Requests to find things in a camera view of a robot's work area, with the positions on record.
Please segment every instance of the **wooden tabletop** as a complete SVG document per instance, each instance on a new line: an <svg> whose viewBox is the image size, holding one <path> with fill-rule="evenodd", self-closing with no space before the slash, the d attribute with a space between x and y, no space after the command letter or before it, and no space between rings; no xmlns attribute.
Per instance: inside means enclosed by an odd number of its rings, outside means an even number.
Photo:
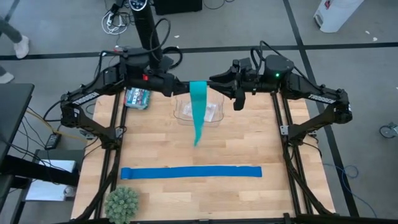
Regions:
<svg viewBox="0 0 398 224"><path fill-rule="evenodd" d="M113 101L112 96L102 96L96 103L94 119L104 126L109 125ZM303 100L289 101L289 105L294 123L309 119ZM119 185L140 193L136 220L277 218L285 212L294 216L270 94L246 94L242 111L234 111L233 101L226 98L223 120L216 128L204 128L197 147L193 147L193 127L178 124L174 108L175 99L153 93L147 110L127 111L119 168L249 165L261 166L263 177L118 179ZM304 141L316 145L311 138ZM308 186L334 211L318 151L303 145L300 152ZM79 216L95 195L103 157L104 150L97 149L85 159L72 218ZM301 191L298 194L304 210Z"/></svg>

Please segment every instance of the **teal fabric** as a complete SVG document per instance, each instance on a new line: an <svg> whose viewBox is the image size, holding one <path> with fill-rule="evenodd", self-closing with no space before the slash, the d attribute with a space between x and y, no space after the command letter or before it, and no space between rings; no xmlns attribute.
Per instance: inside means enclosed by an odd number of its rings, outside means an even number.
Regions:
<svg viewBox="0 0 398 224"><path fill-rule="evenodd" d="M193 126L195 128L195 141L193 142L193 145L196 146L201 138L201 132L205 123L207 82L190 82L189 92L191 95Z"/></svg>

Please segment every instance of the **green succulent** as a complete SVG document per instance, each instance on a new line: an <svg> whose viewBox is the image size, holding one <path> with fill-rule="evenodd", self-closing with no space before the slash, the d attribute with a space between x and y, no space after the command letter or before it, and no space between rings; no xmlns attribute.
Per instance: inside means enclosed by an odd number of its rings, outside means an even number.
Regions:
<svg viewBox="0 0 398 224"><path fill-rule="evenodd" d="M111 223L128 224L138 211L138 193L125 186L118 186L105 200L106 218Z"/></svg>

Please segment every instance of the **white bottle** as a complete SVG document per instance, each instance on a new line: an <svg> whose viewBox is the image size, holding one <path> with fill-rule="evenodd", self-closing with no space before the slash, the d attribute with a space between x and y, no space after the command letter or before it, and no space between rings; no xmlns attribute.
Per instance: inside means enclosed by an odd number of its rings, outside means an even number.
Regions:
<svg viewBox="0 0 398 224"><path fill-rule="evenodd" d="M337 32L363 1L322 0L313 17L322 32Z"/></svg>

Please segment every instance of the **person's foot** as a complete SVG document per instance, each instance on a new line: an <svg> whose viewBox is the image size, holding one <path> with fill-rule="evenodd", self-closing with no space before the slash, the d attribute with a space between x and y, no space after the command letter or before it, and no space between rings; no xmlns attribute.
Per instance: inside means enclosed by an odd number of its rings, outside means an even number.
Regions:
<svg viewBox="0 0 398 224"><path fill-rule="evenodd" d="M29 53L29 38L22 35L22 40L19 43L14 44L15 54L17 58L22 59Z"/></svg>
<svg viewBox="0 0 398 224"><path fill-rule="evenodd" d="M11 82L14 79L14 76L11 73L7 72L4 75L0 76L0 84L6 84Z"/></svg>

